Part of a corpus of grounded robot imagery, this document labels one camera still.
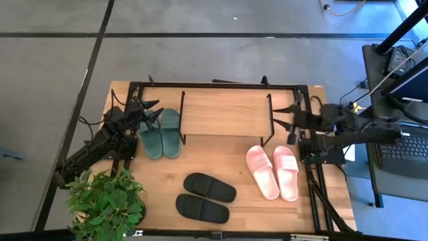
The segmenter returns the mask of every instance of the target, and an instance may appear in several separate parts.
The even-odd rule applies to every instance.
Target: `slipper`
[[[153,110],[146,111],[147,114],[153,113]],[[144,144],[144,150],[148,158],[152,160],[160,159],[162,157],[162,137],[159,131],[159,120],[153,123],[154,130],[149,130],[145,123],[140,125],[140,137]]]
[[[297,173],[299,172],[293,152],[283,146],[275,148],[274,163],[282,199],[292,202],[298,196]]]
[[[180,114],[171,108],[163,110],[160,120],[160,133],[162,134],[163,154],[168,158],[180,155],[181,140],[179,134]]]
[[[254,146],[247,152],[247,166],[259,186],[261,194],[268,200],[277,198],[280,189],[276,184],[272,164],[260,146]]]
[[[193,220],[224,224],[229,220],[229,210],[220,204],[189,194],[180,194],[175,201],[179,213]]]
[[[234,187],[203,173],[188,175],[183,185],[191,193],[221,202],[232,202],[236,197]]]

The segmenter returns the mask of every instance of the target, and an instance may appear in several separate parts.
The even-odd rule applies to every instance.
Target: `black metal rail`
[[[267,97],[267,101],[269,102],[270,136],[267,138],[266,141],[263,141],[263,137],[260,137],[261,147],[264,147],[270,141],[270,139],[275,135],[274,111],[272,110],[272,96],[271,94],[268,94],[266,97]]]

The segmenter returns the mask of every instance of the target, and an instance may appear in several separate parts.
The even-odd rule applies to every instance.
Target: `computer monitor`
[[[398,78],[382,94],[398,100],[428,103],[428,58]]]

